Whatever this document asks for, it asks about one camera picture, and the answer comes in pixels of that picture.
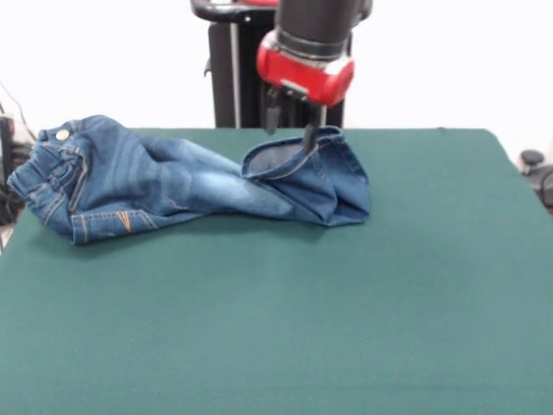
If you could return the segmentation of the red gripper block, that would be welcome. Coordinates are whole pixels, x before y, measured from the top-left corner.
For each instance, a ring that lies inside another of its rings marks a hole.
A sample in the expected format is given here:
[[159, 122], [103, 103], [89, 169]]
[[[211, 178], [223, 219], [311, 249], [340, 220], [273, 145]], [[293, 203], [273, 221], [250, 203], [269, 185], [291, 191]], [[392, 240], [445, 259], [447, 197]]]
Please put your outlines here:
[[[333, 61], [311, 61], [287, 52], [277, 41], [277, 32], [264, 36], [257, 50], [257, 71], [260, 77], [276, 86], [287, 88], [309, 102], [308, 123], [303, 134], [303, 150], [312, 152], [318, 131], [325, 124], [325, 106], [339, 104], [346, 95], [354, 75], [354, 61], [346, 54]], [[279, 126], [280, 91], [267, 92], [265, 131], [274, 134]]]

